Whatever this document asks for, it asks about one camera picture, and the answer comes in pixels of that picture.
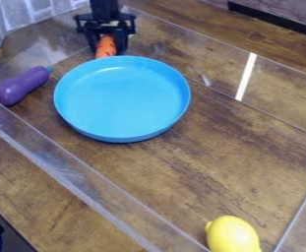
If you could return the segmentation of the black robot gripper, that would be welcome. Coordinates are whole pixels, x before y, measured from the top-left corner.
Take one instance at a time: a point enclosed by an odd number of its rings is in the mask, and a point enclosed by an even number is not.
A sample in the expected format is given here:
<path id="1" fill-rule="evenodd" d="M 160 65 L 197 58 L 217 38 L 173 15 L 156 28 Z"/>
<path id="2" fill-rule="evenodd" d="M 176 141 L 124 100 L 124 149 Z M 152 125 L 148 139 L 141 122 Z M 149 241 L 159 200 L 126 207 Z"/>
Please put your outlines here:
<path id="1" fill-rule="evenodd" d="M 93 32 L 102 29 L 125 30 L 128 34 L 135 34 L 135 16 L 121 13 L 117 8 L 117 0 L 89 0 L 90 12 L 73 16 L 76 32 L 85 33 L 88 46 L 96 52 L 100 36 Z M 114 33 L 114 52 L 121 55 L 126 49 L 126 34 Z"/>

